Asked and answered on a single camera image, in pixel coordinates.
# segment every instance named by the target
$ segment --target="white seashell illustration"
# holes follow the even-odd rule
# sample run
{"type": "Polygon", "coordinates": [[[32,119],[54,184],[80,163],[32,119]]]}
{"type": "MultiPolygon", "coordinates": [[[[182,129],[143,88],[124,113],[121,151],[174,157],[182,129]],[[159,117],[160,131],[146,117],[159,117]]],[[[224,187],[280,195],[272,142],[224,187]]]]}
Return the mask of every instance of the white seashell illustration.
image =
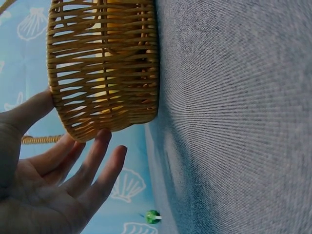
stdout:
{"type": "Polygon", "coordinates": [[[125,223],[121,234],[158,234],[158,230],[144,223],[125,223]]]}
{"type": "Polygon", "coordinates": [[[18,25],[18,36],[22,40],[32,40],[41,35],[47,28],[48,19],[44,8],[30,8],[30,14],[18,25]]]}
{"type": "Polygon", "coordinates": [[[23,103],[23,92],[19,92],[18,94],[18,99],[16,100],[16,103],[15,104],[9,104],[9,103],[5,103],[4,104],[4,110],[5,111],[10,111],[12,109],[14,109],[15,107],[21,105],[23,103]]]}
{"type": "Polygon", "coordinates": [[[0,61],[0,73],[2,72],[3,67],[4,67],[4,61],[0,61]]]}
{"type": "Polygon", "coordinates": [[[2,15],[0,16],[0,26],[2,25],[2,20],[8,19],[8,18],[11,18],[11,13],[8,11],[4,11],[2,15]]]}
{"type": "Polygon", "coordinates": [[[124,168],[116,180],[111,198],[130,203],[131,198],[142,192],[145,188],[146,184],[138,173],[124,168]]]}

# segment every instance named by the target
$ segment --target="hand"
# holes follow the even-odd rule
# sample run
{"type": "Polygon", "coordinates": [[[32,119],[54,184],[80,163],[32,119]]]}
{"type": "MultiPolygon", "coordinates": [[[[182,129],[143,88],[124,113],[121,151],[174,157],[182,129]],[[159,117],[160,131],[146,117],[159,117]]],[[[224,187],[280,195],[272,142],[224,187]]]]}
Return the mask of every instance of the hand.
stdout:
{"type": "Polygon", "coordinates": [[[21,138],[53,109],[49,91],[0,113],[0,232],[78,234],[109,196],[127,148],[117,147],[94,184],[111,133],[98,133],[78,172],[62,183],[85,144],[65,134],[53,148],[19,160],[21,138]]]}

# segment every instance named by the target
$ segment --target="wicker basket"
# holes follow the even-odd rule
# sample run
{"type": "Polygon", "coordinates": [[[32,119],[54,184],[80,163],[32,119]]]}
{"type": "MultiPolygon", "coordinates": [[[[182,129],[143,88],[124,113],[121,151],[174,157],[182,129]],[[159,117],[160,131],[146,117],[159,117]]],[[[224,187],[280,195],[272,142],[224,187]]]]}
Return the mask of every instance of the wicker basket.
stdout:
{"type": "MultiPolygon", "coordinates": [[[[151,121],[157,114],[158,66],[153,0],[52,0],[49,85],[75,140],[151,121]]],[[[24,143],[52,138],[25,137],[24,143]]]]}

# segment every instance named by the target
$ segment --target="gray textile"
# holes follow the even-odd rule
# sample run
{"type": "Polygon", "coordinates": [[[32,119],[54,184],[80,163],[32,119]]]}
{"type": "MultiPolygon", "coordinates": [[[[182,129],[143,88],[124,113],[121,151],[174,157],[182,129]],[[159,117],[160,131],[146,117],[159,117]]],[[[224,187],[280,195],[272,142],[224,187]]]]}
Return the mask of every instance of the gray textile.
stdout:
{"type": "Polygon", "coordinates": [[[159,233],[312,233],[312,1],[156,2],[159,233]]]}

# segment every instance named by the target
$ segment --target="green toy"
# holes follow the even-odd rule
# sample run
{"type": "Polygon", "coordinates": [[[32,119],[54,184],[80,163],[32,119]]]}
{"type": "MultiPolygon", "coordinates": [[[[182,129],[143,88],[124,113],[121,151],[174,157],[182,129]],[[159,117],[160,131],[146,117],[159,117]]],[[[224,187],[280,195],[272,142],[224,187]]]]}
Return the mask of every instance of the green toy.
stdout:
{"type": "Polygon", "coordinates": [[[146,213],[146,221],[149,224],[157,224],[161,221],[161,216],[158,211],[150,210],[146,213]]]}

